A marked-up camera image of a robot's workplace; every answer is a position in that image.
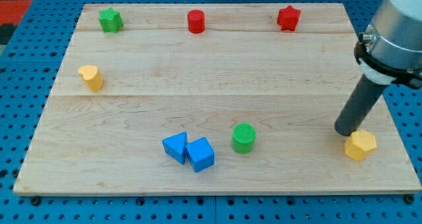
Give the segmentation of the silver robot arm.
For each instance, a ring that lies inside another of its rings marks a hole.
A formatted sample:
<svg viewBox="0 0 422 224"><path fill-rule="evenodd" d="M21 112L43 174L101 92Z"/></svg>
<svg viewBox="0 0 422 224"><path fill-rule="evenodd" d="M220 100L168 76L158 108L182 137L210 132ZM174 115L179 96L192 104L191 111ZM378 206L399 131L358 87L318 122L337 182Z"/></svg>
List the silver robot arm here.
<svg viewBox="0 0 422 224"><path fill-rule="evenodd" d="M383 0L355 46L355 59L375 84L421 87L421 0Z"/></svg>

